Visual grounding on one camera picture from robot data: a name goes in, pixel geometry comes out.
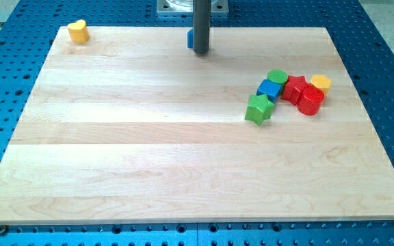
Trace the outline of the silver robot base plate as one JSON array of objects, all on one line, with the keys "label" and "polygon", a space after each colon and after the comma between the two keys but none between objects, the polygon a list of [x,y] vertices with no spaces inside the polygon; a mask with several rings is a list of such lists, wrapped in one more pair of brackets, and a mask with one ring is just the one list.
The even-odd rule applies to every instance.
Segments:
[{"label": "silver robot base plate", "polygon": [[[225,14],[229,12],[228,0],[210,0],[211,12]],[[161,14],[191,14],[192,0],[157,0],[157,13]]]}]

